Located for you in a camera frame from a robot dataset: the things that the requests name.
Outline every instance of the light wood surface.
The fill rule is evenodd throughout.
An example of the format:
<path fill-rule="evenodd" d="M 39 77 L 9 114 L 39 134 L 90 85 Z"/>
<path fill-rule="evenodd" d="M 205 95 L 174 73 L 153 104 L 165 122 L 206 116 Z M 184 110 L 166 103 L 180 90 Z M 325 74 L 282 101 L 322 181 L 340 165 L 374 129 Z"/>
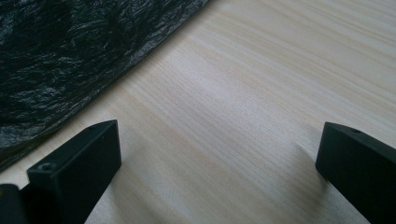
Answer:
<path fill-rule="evenodd" d="M 396 147 L 396 1 L 212 0 L 1 183 L 109 119 L 87 223 L 367 223 L 314 164 L 325 121 Z"/>

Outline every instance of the black plastic bag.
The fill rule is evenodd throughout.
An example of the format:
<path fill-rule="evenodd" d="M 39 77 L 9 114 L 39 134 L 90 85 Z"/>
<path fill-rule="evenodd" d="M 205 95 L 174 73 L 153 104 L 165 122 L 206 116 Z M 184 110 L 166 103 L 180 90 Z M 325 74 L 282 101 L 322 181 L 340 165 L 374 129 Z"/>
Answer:
<path fill-rule="evenodd" d="M 207 0 L 0 2 L 0 171 L 146 57 Z"/>

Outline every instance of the black plastic piece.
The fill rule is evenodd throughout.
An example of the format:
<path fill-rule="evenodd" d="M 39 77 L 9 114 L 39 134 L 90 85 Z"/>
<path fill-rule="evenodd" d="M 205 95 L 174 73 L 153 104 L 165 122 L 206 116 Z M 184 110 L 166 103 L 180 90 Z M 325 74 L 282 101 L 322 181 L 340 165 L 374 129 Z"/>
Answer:
<path fill-rule="evenodd" d="M 28 224 L 21 195 L 15 185 L 0 185 L 0 223 Z"/>
<path fill-rule="evenodd" d="M 326 122 L 316 167 L 371 223 L 396 223 L 395 148 Z"/>
<path fill-rule="evenodd" d="M 23 214 L 29 223 L 84 223 L 120 165 L 117 121 L 98 123 L 29 168 L 30 184 L 20 192 L 15 186 L 0 186 L 12 189 L 0 196 L 0 204 L 21 202 L 7 205 L 7 210 Z M 8 212 L 0 211 L 0 220 Z M 1 223 L 23 223 L 12 220 Z"/>

